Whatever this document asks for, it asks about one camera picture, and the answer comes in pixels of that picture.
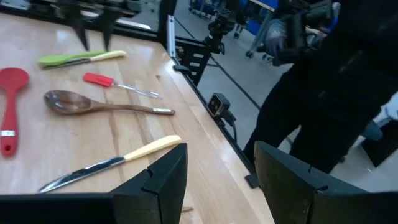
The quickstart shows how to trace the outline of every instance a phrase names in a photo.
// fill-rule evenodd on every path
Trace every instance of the gray floor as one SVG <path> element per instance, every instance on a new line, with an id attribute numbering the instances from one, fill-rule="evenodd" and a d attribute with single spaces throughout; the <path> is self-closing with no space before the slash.
<path id="1" fill-rule="evenodd" d="M 144 12 L 132 21 L 150 25 L 157 28 L 157 12 L 150 12 L 150 5 L 143 5 Z M 179 0 L 175 17 L 176 35 L 204 39 L 208 35 L 207 25 L 209 19 L 199 18 L 188 11 L 188 0 Z M 254 36 L 243 31 L 238 40 L 231 34 L 223 38 L 226 55 L 213 55 L 205 73 L 199 83 L 198 89 L 202 95 L 209 99 L 214 93 L 222 93 L 231 102 L 230 110 L 237 117 L 238 144 L 241 148 L 249 139 L 254 129 L 259 106 L 279 80 L 284 71 L 290 66 L 273 67 L 261 60 L 261 55 L 256 54 L 249 59 L 245 52 L 249 49 Z M 290 135 L 293 139 L 298 130 Z M 290 144 L 285 141 L 279 149 L 289 152 Z M 373 167 L 369 158 L 360 148 L 350 150 L 346 161 L 336 166 L 331 173 L 335 177 L 361 187 L 370 192 L 398 190 L 398 174 L 396 169 L 398 154 L 394 154 L 377 169 Z"/>

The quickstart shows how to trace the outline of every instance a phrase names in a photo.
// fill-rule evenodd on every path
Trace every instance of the red spatula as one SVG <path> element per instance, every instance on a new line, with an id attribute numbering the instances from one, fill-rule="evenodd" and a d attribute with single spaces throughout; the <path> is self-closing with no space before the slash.
<path id="1" fill-rule="evenodd" d="M 13 156 L 18 145 L 17 92 L 29 82 L 27 72 L 20 68 L 0 70 L 0 87 L 7 95 L 6 112 L 0 129 L 0 150 L 3 156 Z"/>

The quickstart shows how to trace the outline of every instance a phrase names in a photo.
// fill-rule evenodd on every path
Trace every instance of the knife blade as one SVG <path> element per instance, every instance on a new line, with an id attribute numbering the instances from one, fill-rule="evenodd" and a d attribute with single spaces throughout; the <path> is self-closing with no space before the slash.
<path id="1" fill-rule="evenodd" d="M 78 180 L 81 180 L 85 177 L 89 177 L 93 174 L 99 173 L 103 170 L 109 169 L 111 167 L 117 166 L 119 164 L 132 161 L 134 159 L 138 159 L 142 156 L 146 156 L 150 153 L 156 152 L 160 149 L 164 149 L 169 146 L 173 146 L 181 143 L 181 138 L 178 135 L 166 136 L 161 139 L 158 139 L 152 143 L 149 143 L 146 146 L 143 146 L 134 152 L 130 152 L 124 156 L 112 157 L 110 159 L 101 161 L 92 166 L 88 166 L 86 168 L 74 171 L 70 174 L 64 175 L 63 177 L 59 177 L 50 183 L 44 185 L 38 190 L 38 193 L 49 192 L 51 190 L 55 190 L 57 188 L 63 187 L 65 185 L 71 184 Z"/>
<path id="2" fill-rule="evenodd" d="M 110 58 L 115 58 L 115 57 L 123 57 L 126 56 L 126 52 L 123 50 L 114 50 L 111 52 L 106 52 L 105 54 L 100 54 L 94 57 L 90 58 L 81 58 L 81 59 L 76 59 L 76 60 L 71 60 L 66 63 L 63 63 L 61 65 L 47 65 L 43 66 L 42 70 L 48 70 L 48 69 L 54 69 L 54 68 L 62 68 L 62 67 L 67 67 L 67 66 L 72 66 L 72 65 L 80 65 L 83 63 L 91 63 L 91 62 L 97 62 L 100 60 L 106 60 Z"/>

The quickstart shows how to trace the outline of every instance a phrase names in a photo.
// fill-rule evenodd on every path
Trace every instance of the knife handle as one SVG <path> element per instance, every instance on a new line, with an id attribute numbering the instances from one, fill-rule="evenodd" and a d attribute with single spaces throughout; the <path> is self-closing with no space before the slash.
<path id="1" fill-rule="evenodd" d="M 156 152 L 160 149 L 164 149 L 166 147 L 180 143 L 181 143 L 180 136 L 178 135 L 166 136 L 152 143 L 149 143 L 146 146 L 142 146 L 141 148 L 135 150 L 134 152 L 130 152 L 129 154 L 124 155 L 123 158 L 126 160 L 126 162 L 129 162 L 134 159 L 138 159 L 142 156 L 146 156 L 150 153 Z"/>
<path id="2" fill-rule="evenodd" d="M 114 51 L 111 51 L 111 52 L 107 52 L 105 54 L 101 54 L 101 55 L 97 55 L 97 56 L 91 57 L 90 61 L 97 62 L 99 60 L 105 60 L 105 59 L 114 58 L 114 57 L 126 56 L 126 54 L 127 53 L 125 51 L 114 50 Z"/>

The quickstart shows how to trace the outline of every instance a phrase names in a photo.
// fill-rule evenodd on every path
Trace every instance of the table leg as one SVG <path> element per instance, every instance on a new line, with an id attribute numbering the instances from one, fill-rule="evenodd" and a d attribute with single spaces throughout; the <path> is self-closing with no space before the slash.
<path id="1" fill-rule="evenodd" d="M 252 42 L 252 44 L 250 46 L 250 49 L 246 52 L 247 57 L 253 58 L 253 53 L 256 51 L 257 47 L 264 40 L 264 37 L 266 36 L 266 33 L 268 31 L 269 22 L 272 19 L 272 15 L 273 15 L 273 12 L 268 11 L 267 15 L 265 16 L 264 20 L 262 21 L 259 32 L 257 33 L 256 37 L 254 38 L 254 41 Z"/>

